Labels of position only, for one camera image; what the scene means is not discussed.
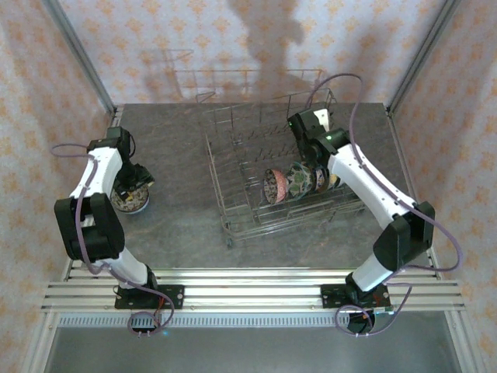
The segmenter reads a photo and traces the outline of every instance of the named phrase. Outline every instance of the dish rack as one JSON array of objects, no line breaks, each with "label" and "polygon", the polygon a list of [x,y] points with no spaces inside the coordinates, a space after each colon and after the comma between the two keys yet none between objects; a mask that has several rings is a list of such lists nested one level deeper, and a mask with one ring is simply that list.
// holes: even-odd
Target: dish rack
[{"label": "dish rack", "polygon": [[[309,94],[230,105],[203,114],[210,174],[228,247],[234,241],[297,228],[311,219],[331,220],[365,208],[346,185],[274,205],[264,196],[264,172],[269,168],[286,172],[300,160],[287,118],[304,109]],[[336,103],[330,89],[317,91],[314,102],[315,110],[330,110]]]}]

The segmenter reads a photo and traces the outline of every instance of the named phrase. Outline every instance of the metal wire basket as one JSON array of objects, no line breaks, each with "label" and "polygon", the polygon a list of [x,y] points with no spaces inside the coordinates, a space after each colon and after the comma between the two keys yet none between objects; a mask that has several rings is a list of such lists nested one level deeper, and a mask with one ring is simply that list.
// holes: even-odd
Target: metal wire basket
[{"label": "metal wire basket", "polygon": [[[295,93],[204,113],[210,174],[228,246],[233,241],[297,228],[311,219],[331,219],[338,213],[364,209],[363,202],[347,186],[274,205],[264,196],[266,169],[287,170],[292,162],[300,160],[287,118],[304,109],[308,95]],[[333,103],[332,91],[321,89],[312,108],[330,110]]]}]

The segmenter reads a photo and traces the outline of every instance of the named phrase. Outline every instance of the gray countertop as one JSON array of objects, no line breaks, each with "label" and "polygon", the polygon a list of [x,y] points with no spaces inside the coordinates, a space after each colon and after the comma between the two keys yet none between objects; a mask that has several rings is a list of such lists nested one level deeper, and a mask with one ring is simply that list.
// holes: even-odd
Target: gray countertop
[{"label": "gray countertop", "polygon": [[[156,183],[150,204],[136,215],[120,214],[126,244],[152,268],[329,267],[360,265],[381,229],[368,211],[332,221],[308,222],[226,246],[199,126],[202,113],[219,104],[126,105],[120,125],[137,144],[133,162]],[[352,106],[335,104],[335,125],[347,128]],[[356,139],[368,159],[407,192],[394,140],[381,103],[364,103],[356,116]]]}]

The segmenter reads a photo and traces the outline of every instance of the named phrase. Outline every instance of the patterned wall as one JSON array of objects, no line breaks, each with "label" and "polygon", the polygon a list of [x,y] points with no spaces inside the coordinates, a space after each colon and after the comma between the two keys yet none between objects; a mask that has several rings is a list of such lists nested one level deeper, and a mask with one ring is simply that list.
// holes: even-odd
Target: patterned wall
[{"label": "patterned wall", "polygon": [[[422,199],[457,233],[467,307],[489,371],[497,367],[497,7],[462,2],[396,118]],[[434,246],[445,266],[454,248]]]},{"label": "patterned wall", "polygon": [[53,216],[83,164],[49,145],[87,142],[108,124],[39,0],[0,2],[0,371],[20,369],[47,281],[65,251]]},{"label": "patterned wall", "polygon": [[[116,103],[238,101],[368,77],[387,103],[443,0],[61,0]],[[355,86],[335,81],[340,100]]]}]

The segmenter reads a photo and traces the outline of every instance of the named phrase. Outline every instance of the black mounting plate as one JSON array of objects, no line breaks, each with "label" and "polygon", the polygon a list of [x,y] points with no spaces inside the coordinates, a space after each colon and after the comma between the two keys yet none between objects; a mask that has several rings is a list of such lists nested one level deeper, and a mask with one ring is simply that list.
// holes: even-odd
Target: black mounting plate
[{"label": "black mounting plate", "polygon": [[[345,284],[321,285],[321,300],[324,309],[337,309],[343,305],[352,304],[352,301],[346,294]],[[364,309],[391,307],[387,287],[382,284],[378,285],[374,291],[364,295],[355,305]]]},{"label": "black mounting plate", "polygon": [[[171,298],[175,309],[182,309],[185,299],[183,285],[159,285],[158,291]],[[157,309],[160,297],[140,289],[121,289],[116,293],[115,309]],[[166,302],[162,309],[171,309]]]}]

